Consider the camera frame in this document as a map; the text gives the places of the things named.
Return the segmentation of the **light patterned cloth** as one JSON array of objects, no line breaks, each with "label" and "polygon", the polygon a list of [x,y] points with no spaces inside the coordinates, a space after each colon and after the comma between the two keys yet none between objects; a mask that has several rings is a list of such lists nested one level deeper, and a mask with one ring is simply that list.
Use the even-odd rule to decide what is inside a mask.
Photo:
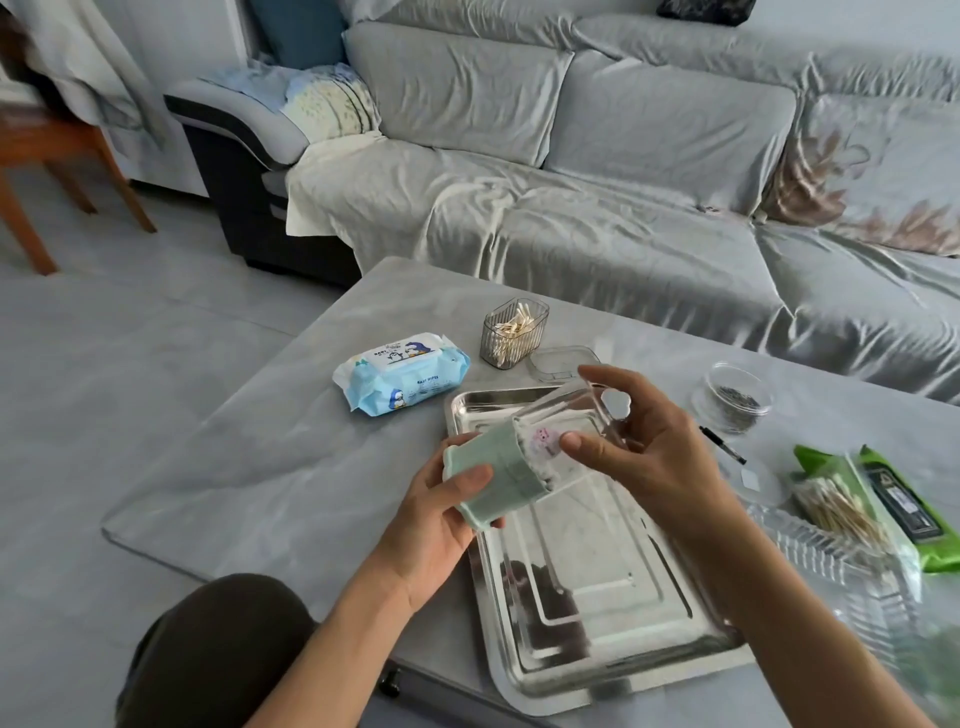
[{"label": "light patterned cloth", "polygon": [[309,143],[376,133],[381,117],[366,82],[345,63],[294,69],[250,59],[203,78],[285,116]]}]

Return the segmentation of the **bunch of cotton swabs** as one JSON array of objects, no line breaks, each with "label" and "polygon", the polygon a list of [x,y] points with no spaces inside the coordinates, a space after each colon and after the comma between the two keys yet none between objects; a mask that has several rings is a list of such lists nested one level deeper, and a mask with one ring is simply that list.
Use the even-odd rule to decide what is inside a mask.
[{"label": "bunch of cotton swabs", "polygon": [[502,338],[515,338],[534,330],[541,317],[540,305],[517,297],[500,305],[486,317],[487,327]]}]

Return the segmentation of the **stainless steel tray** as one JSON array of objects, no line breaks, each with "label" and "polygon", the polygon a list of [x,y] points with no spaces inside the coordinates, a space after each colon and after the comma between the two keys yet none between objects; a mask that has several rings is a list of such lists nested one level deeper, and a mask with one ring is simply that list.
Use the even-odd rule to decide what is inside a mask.
[{"label": "stainless steel tray", "polygon": [[620,444],[602,389],[472,389],[446,406],[450,434],[521,420],[523,443],[565,461],[564,484],[478,534],[469,556],[491,680],[514,712],[545,719],[753,665],[666,535],[629,492],[570,461],[558,444],[582,431]]}]

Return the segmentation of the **clear round jar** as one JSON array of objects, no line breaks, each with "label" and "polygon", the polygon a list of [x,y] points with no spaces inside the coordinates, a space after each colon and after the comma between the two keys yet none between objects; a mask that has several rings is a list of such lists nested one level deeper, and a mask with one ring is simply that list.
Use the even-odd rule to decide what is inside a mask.
[{"label": "clear round jar", "polygon": [[774,396],[764,380],[727,361],[705,372],[689,401],[700,424],[733,436],[752,430],[774,407]]}]

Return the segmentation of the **clear container with green base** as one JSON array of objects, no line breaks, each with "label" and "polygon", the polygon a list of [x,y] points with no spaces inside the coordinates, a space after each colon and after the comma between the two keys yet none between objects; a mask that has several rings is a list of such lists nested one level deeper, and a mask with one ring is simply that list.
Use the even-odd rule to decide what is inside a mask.
[{"label": "clear container with green base", "polygon": [[561,385],[486,387],[453,395],[448,429],[476,436],[446,451],[444,478],[477,465],[487,465],[493,473],[478,494],[457,506],[466,523],[486,530],[584,480],[588,469],[564,453],[561,438],[578,432],[623,443],[604,402],[606,391],[604,385],[574,378]]}]

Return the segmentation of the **person's dark trouser leg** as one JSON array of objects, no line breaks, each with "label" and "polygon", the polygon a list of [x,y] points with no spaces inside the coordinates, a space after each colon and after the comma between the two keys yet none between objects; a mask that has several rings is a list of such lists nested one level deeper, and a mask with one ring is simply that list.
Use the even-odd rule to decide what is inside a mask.
[{"label": "person's dark trouser leg", "polygon": [[274,577],[236,573],[204,584],[141,637],[114,728],[243,728],[317,627]]}]

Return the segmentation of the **person's right forearm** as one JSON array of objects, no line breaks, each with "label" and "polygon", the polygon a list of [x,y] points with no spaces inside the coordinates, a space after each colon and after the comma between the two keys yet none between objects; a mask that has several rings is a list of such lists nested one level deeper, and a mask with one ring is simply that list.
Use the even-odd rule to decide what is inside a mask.
[{"label": "person's right forearm", "polygon": [[745,511],[654,520],[742,632],[792,728],[936,728]]}]

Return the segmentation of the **blue baby wipes pack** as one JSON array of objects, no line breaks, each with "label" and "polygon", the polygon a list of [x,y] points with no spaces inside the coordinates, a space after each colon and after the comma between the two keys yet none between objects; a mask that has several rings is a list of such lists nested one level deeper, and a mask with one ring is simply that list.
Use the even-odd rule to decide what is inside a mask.
[{"label": "blue baby wipes pack", "polygon": [[350,411],[379,417],[459,387],[471,364],[448,337],[424,332],[349,358],[333,371],[332,381]]}]

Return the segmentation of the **green wipes pack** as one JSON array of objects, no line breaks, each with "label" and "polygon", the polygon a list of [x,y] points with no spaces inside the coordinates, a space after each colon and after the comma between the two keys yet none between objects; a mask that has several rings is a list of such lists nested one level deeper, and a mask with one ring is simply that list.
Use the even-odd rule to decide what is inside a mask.
[{"label": "green wipes pack", "polygon": [[831,454],[802,444],[794,446],[802,475],[835,455],[846,455],[864,467],[870,484],[916,546],[923,574],[960,575],[960,534],[878,451],[863,445],[853,452]]}]

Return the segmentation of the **person's right hand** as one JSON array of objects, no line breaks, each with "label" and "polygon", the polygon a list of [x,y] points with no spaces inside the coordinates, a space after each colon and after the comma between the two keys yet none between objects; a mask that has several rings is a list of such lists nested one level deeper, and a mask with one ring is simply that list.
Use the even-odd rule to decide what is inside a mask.
[{"label": "person's right hand", "polygon": [[629,397],[629,414],[615,427],[618,441],[606,440],[639,455],[639,483],[623,487],[672,539],[689,548],[719,544],[750,526],[707,439],[685,410],[632,370],[581,366],[579,375]]}]

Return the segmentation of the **clear rectangular lid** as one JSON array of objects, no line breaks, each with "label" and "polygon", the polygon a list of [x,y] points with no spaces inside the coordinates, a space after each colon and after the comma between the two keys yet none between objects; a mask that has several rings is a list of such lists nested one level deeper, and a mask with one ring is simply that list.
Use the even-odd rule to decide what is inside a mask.
[{"label": "clear rectangular lid", "polygon": [[527,358],[532,376],[540,383],[558,385],[579,378],[581,366],[594,366],[601,360],[589,346],[540,346]]}]

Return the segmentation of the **wooden chair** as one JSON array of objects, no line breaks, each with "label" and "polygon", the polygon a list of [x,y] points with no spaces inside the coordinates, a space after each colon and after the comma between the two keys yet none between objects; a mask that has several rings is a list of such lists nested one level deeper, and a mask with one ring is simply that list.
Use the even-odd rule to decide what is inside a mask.
[{"label": "wooden chair", "polygon": [[33,271],[46,277],[60,269],[7,178],[7,171],[13,168],[44,169],[80,212],[96,215],[98,208],[66,166],[66,162],[79,158],[96,160],[139,227],[149,235],[156,234],[158,228],[117,164],[105,133],[70,108],[54,79],[42,71],[27,28],[3,6],[0,70],[12,71],[14,79],[34,91],[39,101],[0,101],[0,222],[22,249]]}]

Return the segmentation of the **black pen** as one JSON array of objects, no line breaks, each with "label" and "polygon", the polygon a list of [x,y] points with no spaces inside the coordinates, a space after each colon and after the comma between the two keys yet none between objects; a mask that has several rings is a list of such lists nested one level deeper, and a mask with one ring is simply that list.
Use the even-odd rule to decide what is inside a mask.
[{"label": "black pen", "polygon": [[747,464],[747,460],[738,452],[736,452],[714,431],[703,425],[699,425],[699,430],[702,432],[702,435],[714,445],[714,447],[728,456],[731,460],[735,461],[738,465],[745,466]]}]

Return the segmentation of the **dark cushion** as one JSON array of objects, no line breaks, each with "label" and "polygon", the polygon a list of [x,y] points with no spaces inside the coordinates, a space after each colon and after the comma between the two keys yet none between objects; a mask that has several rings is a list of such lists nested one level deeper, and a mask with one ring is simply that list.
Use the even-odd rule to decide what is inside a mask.
[{"label": "dark cushion", "polygon": [[736,28],[746,22],[758,0],[660,0],[660,18]]}]

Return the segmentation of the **leaf patterned cushion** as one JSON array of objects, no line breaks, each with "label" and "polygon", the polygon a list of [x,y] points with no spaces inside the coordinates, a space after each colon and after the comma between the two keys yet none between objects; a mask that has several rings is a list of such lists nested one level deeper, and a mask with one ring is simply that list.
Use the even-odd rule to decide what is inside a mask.
[{"label": "leaf patterned cushion", "polygon": [[762,210],[852,242],[960,258],[960,103],[803,101]]}]

